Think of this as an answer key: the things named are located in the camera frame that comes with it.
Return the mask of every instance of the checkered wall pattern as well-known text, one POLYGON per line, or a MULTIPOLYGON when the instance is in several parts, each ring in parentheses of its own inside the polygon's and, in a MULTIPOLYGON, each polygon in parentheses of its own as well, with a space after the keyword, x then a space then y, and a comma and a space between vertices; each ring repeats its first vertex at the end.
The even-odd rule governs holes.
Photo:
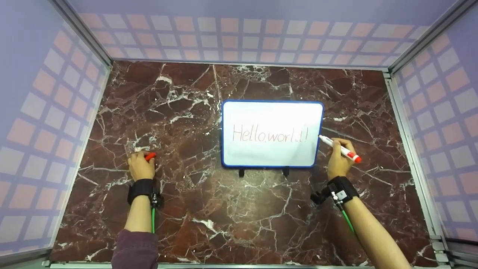
POLYGON ((478 85, 447 34, 396 77, 447 237, 478 240, 478 85))
POLYGON ((0 145, 0 255, 51 246, 108 74, 66 23, 37 72, 0 145))
POLYGON ((115 59, 387 67, 428 25, 81 13, 115 59))

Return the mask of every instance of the red marker cap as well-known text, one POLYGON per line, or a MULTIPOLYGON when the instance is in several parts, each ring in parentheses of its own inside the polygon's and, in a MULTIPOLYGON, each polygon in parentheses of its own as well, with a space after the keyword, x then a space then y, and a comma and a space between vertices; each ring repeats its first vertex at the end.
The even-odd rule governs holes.
POLYGON ((151 152, 150 154, 148 154, 146 157, 144 157, 144 159, 149 162, 149 160, 151 160, 152 158, 156 157, 156 153, 154 152, 151 152))

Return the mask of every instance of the sleeve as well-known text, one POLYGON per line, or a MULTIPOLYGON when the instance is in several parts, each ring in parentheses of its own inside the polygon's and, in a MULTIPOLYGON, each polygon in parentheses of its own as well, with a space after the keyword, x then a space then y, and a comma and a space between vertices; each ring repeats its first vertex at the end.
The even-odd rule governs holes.
POLYGON ((158 236, 146 232, 121 230, 111 265, 113 269, 156 269, 158 258, 158 236))

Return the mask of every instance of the wrist strap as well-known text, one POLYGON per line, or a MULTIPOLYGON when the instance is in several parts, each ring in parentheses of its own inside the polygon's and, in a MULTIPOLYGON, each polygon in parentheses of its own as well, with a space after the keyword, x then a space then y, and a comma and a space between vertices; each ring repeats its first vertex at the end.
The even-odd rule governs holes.
POLYGON ((134 198, 140 195, 146 195, 149 197, 150 201, 152 200, 153 194, 153 180, 152 179, 140 179, 137 180, 133 185, 130 186, 128 191, 128 204, 132 204, 134 198))
POLYGON ((330 192, 334 192, 338 197, 338 200, 342 203, 346 203, 359 195, 354 185, 346 177, 334 177, 327 183, 330 192))

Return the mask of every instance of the human arm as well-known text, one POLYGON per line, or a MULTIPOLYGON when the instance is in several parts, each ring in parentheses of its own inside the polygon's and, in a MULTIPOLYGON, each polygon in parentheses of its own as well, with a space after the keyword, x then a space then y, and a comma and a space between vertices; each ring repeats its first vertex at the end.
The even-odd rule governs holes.
MULTIPOLYGON (((147 162, 144 159, 144 152, 132 154, 128 158, 128 164, 135 182, 140 179, 154 178, 154 158, 147 162)), ((131 232, 151 231, 151 202, 148 196, 140 195, 133 200, 124 228, 131 232)))
MULTIPOLYGON (((146 162, 143 152, 131 155, 128 164, 134 181, 153 179, 154 159, 146 162)), ((151 233, 151 217, 149 197, 137 196, 131 203, 124 229, 118 233, 111 259, 114 269, 157 268, 158 236, 151 233)))
MULTIPOLYGON (((353 161, 340 153, 341 144, 355 153, 352 143, 339 138, 333 138, 333 140, 333 152, 327 168, 329 180, 337 176, 345 177, 348 170, 354 164, 353 161)), ((346 202, 344 210, 354 227, 359 242, 376 268, 410 268, 410 264, 395 240, 367 209, 359 197, 354 197, 346 202)))

